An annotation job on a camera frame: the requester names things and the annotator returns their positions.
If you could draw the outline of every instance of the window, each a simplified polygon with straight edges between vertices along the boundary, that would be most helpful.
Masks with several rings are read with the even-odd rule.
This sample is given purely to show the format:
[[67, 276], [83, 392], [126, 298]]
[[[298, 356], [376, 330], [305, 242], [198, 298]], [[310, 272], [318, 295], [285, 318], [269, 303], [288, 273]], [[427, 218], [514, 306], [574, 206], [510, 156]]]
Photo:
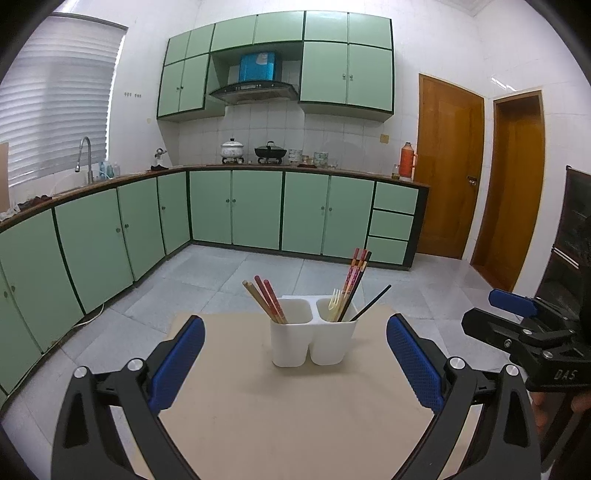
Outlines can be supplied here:
[[[13, 186], [76, 166], [82, 137], [107, 154], [109, 104], [124, 27], [55, 14], [33, 33], [0, 84], [0, 143]], [[86, 162], [86, 146], [82, 164]]]

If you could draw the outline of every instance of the black chopstick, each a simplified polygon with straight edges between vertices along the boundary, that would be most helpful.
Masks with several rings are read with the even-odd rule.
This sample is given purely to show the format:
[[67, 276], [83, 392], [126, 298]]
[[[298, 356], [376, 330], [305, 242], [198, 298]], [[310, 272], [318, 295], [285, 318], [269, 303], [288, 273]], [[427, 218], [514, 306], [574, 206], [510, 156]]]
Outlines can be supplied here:
[[384, 295], [384, 293], [386, 293], [386, 292], [387, 292], [387, 291], [390, 289], [390, 287], [391, 287], [391, 286], [392, 286], [392, 285], [388, 285], [388, 286], [387, 286], [385, 289], [383, 289], [383, 290], [382, 290], [380, 293], [378, 293], [378, 296], [377, 296], [377, 297], [375, 297], [375, 298], [374, 298], [372, 301], [370, 301], [370, 302], [369, 302], [369, 303], [368, 303], [368, 304], [367, 304], [365, 307], [363, 307], [363, 308], [361, 309], [361, 311], [360, 311], [360, 312], [359, 312], [357, 315], [355, 315], [355, 316], [354, 316], [352, 319], [350, 319], [349, 321], [350, 321], [350, 322], [354, 322], [354, 321], [355, 321], [355, 320], [357, 320], [359, 317], [361, 317], [361, 316], [362, 316], [362, 315], [363, 315], [365, 312], [367, 312], [367, 311], [368, 311], [368, 310], [369, 310], [369, 309], [372, 307], [372, 305], [373, 305], [374, 303], [376, 303], [376, 302], [377, 302], [377, 301], [378, 301], [380, 298], [382, 298], [382, 296]]

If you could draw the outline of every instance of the utensil holder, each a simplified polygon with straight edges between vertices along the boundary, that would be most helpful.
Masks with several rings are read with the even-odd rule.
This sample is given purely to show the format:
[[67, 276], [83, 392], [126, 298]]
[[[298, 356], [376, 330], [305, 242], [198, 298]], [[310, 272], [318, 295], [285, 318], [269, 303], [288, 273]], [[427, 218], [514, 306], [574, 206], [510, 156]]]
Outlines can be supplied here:
[[357, 313], [353, 303], [342, 322], [327, 322], [329, 296], [283, 296], [279, 299], [287, 324], [271, 324], [273, 363], [278, 367], [299, 367], [310, 358], [317, 365], [336, 365], [351, 343], [355, 322], [349, 320]]

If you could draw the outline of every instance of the white pot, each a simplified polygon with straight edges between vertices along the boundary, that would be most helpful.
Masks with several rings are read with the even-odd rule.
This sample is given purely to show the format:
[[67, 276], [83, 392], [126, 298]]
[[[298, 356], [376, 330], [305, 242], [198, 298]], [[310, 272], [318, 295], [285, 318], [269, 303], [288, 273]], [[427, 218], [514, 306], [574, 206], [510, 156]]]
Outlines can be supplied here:
[[244, 145], [233, 138], [229, 142], [223, 143], [221, 147], [222, 158], [241, 158], [243, 156]]

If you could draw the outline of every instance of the beige board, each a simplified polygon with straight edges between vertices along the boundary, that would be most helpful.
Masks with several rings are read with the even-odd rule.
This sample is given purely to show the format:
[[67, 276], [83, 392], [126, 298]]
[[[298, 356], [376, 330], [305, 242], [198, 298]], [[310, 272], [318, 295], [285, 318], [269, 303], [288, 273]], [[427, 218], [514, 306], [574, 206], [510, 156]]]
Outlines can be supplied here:
[[[204, 314], [205, 346], [160, 419], [202, 480], [385, 480], [433, 418], [385, 336], [393, 311], [363, 315], [338, 365], [271, 362], [263, 313]], [[168, 338], [189, 318], [176, 316]], [[478, 420], [473, 407], [441, 478], [457, 472]], [[136, 450], [131, 463], [153, 479]]]

